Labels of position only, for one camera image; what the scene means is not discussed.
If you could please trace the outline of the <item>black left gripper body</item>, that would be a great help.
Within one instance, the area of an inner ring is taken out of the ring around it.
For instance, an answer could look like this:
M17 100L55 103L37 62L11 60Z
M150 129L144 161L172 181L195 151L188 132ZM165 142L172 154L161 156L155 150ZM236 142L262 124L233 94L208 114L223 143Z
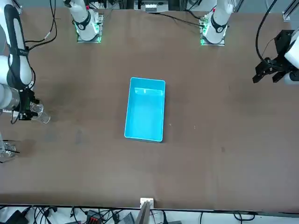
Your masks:
M293 32L294 30L281 30L280 33L275 37L274 41L278 58L282 58L287 52Z

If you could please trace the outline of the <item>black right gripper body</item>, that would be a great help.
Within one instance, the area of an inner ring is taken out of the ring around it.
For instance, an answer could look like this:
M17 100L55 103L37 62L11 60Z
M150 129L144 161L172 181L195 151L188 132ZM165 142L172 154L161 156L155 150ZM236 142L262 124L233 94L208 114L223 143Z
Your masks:
M35 94L31 89L19 91L20 102L19 112L26 112L30 109L30 103L35 99Z

